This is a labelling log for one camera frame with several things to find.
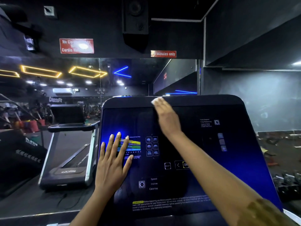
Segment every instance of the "console screen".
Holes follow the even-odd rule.
[[[174,107],[182,131],[214,160],[282,209],[242,105]],[[189,165],[160,130],[154,108],[104,109],[101,140],[129,135],[134,159],[114,196],[114,212],[131,218],[214,211]]]

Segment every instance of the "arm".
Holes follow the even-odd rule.
[[[95,190],[83,209],[70,223],[70,226],[97,225],[107,202],[126,178],[133,155],[128,157],[126,164],[122,168],[122,160],[129,143],[129,136],[125,138],[120,152],[116,157],[120,137],[120,132],[117,134],[115,141],[114,135],[110,136],[106,152],[104,150],[105,143],[101,144],[95,178]]]
[[[163,99],[152,101],[158,113],[162,132],[189,165],[205,193],[230,226],[237,225],[248,205],[262,198],[246,183],[226,170],[181,131],[180,121]]]

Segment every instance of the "crossfit logo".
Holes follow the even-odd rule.
[[[21,156],[23,156],[23,157],[25,157],[25,158],[29,158],[29,159],[31,159],[31,160],[33,160],[33,161],[35,161],[35,162],[41,163],[41,160],[40,160],[40,159],[38,159],[37,157],[34,157],[34,156],[32,156],[32,155],[30,155],[30,154],[24,152],[24,151],[16,150],[16,154],[21,155]]]
[[[28,139],[27,137],[25,137],[25,142],[26,142],[26,143],[29,143],[30,145],[32,145],[32,146],[34,146],[34,147],[38,146],[37,143],[33,142],[32,140]]]
[[[62,171],[61,173],[74,173],[76,170]]]
[[[52,97],[49,97],[49,102],[62,103],[63,100],[62,100],[62,98],[52,98]]]

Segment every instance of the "treadmill belt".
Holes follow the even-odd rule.
[[[63,168],[86,167],[88,163],[90,145],[86,146],[73,159],[66,163]]]

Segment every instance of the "speaker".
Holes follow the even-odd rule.
[[[122,33],[148,34],[148,0],[122,0]]]

